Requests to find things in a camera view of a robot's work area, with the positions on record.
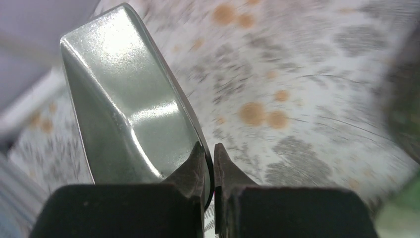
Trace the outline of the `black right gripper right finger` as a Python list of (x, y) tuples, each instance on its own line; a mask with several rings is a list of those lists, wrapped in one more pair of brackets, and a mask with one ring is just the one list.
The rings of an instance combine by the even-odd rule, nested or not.
[(214, 221), (215, 233), (227, 237), (226, 204), (230, 191), (236, 186), (258, 185), (247, 176), (229, 157), (222, 143), (214, 147)]

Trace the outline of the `grey plastic litter box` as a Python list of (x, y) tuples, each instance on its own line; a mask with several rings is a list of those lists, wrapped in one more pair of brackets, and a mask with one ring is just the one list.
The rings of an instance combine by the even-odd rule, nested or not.
[(393, 93), (388, 128), (396, 143), (420, 162), (420, 22), (404, 40), (387, 80)]

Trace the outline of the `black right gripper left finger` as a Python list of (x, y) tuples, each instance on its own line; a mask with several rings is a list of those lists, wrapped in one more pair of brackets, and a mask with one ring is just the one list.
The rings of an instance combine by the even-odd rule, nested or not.
[(197, 142), (188, 159), (164, 183), (171, 185), (169, 224), (176, 238), (204, 236), (205, 150)]

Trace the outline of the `green cat litter bag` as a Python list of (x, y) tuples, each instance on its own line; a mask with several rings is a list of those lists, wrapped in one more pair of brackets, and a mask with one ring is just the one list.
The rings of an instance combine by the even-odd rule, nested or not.
[(380, 238), (420, 236), (420, 177), (415, 177), (378, 212), (375, 228)]

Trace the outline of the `metal litter scoop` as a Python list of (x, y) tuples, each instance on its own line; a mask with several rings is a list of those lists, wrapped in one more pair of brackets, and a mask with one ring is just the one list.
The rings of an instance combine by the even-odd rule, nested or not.
[(67, 33), (60, 51), (92, 181), (161, 182), (200, 143), (209, 206), (212, 160), (201, 126), (133, 7), (122, 3)]

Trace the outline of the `floral patterned mat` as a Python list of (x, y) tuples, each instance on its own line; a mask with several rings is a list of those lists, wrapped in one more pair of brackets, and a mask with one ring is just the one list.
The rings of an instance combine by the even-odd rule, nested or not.
[[(218, 143), (258, 184), (231, 189), (226, 238), (379, 238), (378, 212), (420, 176), (387, 122), (419, 1), (103, 0), (82, 25), (122, 3), (191, 104), (213, 185)], [(65, 81), (0, 164), (1, 237), (174, 238), (165, 179), (92, 181)], [(203, 238), (214, 216), (213, 190)]]

